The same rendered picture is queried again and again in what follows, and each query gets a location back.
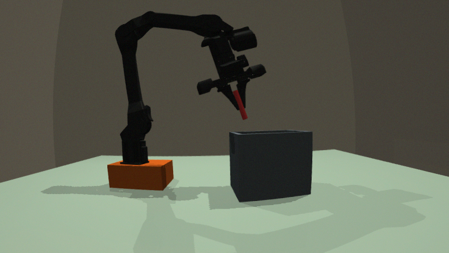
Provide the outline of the red peg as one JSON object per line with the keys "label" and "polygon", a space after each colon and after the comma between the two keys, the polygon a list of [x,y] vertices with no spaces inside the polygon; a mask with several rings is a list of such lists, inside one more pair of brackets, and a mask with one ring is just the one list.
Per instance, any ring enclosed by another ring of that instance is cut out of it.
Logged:
{"label": "red peg", "polygon": [[235,96],[235,98],[236,98],[236,100],[237,100],[237,103],[238,103],[238,106],[239,106],[239,109],[240,109],[240,113],[241,113],[242,119],[243,119],[243,120],[247,119],[248,116],[247,116],[247,114],[246,114],[246,111],[245,111],[245,108],[244,108],[244,106],[243,106],[243,103],[242,103],[242,100],[241,100],[241,98],[240,98],[240,95],[239,95],[238,90],[233,91],[233,94],[234,94],[234,96]]}

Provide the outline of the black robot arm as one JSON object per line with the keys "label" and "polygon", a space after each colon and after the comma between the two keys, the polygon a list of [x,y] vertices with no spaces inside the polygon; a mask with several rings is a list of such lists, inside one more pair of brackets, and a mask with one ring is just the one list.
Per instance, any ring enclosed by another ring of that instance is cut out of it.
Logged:
{"label": "black robot arm", "polygon": [[[204,37],[202,47],[209,46],[212,57],[221,53],[237,52],[257,47],[255,34],[249,27],[234,29],[220,16],[201,14],[184,16],[179,14],[155,13],[148,11],[120,25],[115,31],[117,45],[122,54],[125,84],[128,95],[128,125],[121,132],[122,165],[142,165],[149,163],[145,134],[151,130],[151,108],[142,100],[136,52],[137,41],[151,28],[168,28],[192,31]],[[223,32],[222,32],[222,31]],[[230,44],[229,44],[230,43]],[[231,47],[230,47],[231,46]],[[229,62],[217,62],[220,80],[244,73],[249,66],[245,55],[237,56],[237,60],[229,57]]]}

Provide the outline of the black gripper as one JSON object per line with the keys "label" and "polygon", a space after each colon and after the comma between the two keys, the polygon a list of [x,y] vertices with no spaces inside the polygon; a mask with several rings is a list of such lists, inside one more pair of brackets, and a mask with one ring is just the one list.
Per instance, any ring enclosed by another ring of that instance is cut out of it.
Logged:
{"label": "black gripper", "polygon": [[[217,70],[217,62],[221,61],[222,63],[229,62],[229,57],[233,57],[235,60],[235,56],[232,52],[228,53],[221,53],[217,55],[214,59],[214,63],[216,65]],[[218,71],[218,70],[217,70]],[[266,73],[265,67],[262,64],[258,64],[255,66],[250,66],[248,70],[244,71],[244,73],[241,74],[235,74],[233,77],[224,78],[223,80],[217,79],[212,81],[212,79],[207,79],[204,81],[200,81],[197,84],[197,90],[199,92],[199,95],[205,94],[210,92],[211,88],[216,87],[218,90],[217,92],[221,92],[225,96],[228,97],[228,99],[231,101],[231,103],[235,106],[237,110],[239,110],[239,106],[237,103],[237,100],[231,90],[230,82],[237,81],[237,89],[240,95],[240,98],[242,100],[244,108],[246,108],[246,95],[245,95],[245,89],[246,84],[250,81],[249,78],[254,79],[257,77],[262,76]],[[248,78],[249,77],[249,78]]]}

